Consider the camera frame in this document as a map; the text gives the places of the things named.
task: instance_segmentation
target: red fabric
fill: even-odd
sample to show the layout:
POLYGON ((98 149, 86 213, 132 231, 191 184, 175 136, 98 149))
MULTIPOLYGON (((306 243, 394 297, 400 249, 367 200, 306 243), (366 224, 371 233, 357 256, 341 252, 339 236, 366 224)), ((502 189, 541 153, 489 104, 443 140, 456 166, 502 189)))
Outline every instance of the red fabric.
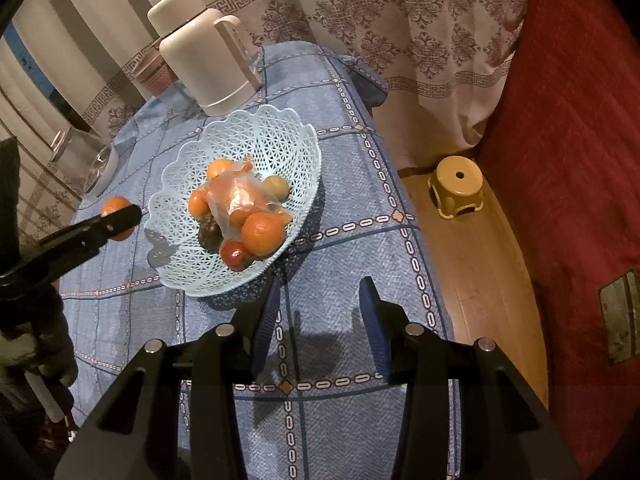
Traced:
POLYGON ((640 269, 640 53, 610 0, 529 0, 478 161, 540 293, 550 408, 585 473, 640 404, 598 289, 640 269))

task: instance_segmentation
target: blue tablecloth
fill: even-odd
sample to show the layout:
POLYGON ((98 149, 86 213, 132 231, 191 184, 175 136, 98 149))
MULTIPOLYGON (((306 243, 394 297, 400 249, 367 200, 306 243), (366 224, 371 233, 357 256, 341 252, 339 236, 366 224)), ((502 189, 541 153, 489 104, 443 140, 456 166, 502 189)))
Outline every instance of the blue tablecloth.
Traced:
MULTIPOLYGON (((264 86, 244 108, 291 107, 313 124, 322 179, 300 237, 276 262, 282 304, 265 369, 254 384, 235 386, 247 471, 252 479, 387 480, 405 388, 388 386, 375 373, 358 309, 359 280, 372 276, 380 295, 404 306, 411 320, 445 338, 453 332, 413 207, 367 111, 382 104, 385 84, 355 58, 310 43, 267 46, 258 63, 264 86)), ((144 207, 180 146, 212 120, 185 120, 151 99, 116 138, 120 163, 108 190, 85 199, 76 220, 99 214, 116 194, 144 207)), ((162 286, 147 263, 151 247, 138 228, 61 281, 78 357, 72 393, 79 422, 148 339, 191 341, 232 316, 232 294, 198 300, 162 286)), ((189 392, 185 384, 183 455, 189 392)), ((454 474, 460 418, 453 389, 450 397, 454 474)))

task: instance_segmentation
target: perforated basket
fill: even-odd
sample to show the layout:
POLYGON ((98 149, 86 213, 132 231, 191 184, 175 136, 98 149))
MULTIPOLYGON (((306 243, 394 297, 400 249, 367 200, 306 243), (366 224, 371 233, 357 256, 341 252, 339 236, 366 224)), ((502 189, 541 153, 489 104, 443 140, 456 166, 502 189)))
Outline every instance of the perforated basket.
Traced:
POLYGON ((321 153, 316 131, 302 124, 291 108, 278 110, 263 105, 255 114, 233 112, 225 121, 208 124, 202 138, 185 143, 175 162, 162 172, 162 189, 149 199, 145 233, 154 244, 150 251, 164 252, 155 266, 160 282, 184 290, 188 296, 214 296, 260 276, 296 238, 318 192, 321 153), (198 223, 189 215, 191 192, 207 179, 207 166, 217 158, 254 160, 259 178, 284 177, 290 195, 284 203, 293 216, 287 239, 264 261, 256 261, 242 272, 233 272, 218 254, 207 253, 198 243, 198 223))

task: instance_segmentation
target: red tomato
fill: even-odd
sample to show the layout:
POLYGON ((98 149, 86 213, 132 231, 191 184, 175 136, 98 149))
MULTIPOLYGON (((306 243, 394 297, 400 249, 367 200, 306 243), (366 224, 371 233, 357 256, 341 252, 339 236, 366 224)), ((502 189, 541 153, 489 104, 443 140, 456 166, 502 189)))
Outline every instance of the red tomato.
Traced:
POLYGON ((254 261, 251 254, 242 242, 231 240, 220 247, 220 258, 229 269, 235 272, 245 270, 254 261))

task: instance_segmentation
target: yellow plastic stool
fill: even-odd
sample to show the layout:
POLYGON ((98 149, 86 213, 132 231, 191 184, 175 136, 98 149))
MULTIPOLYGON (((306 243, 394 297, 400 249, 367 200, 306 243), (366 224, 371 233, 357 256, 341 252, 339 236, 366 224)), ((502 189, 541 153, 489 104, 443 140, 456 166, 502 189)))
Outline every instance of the yellow plastic stool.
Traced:
POLYGON ((475 162, 464 156, 443 158, 428 180, 438 202, 438 213, 451 219, 461 211, 480 211, 482 201, 482 172, 475 162))

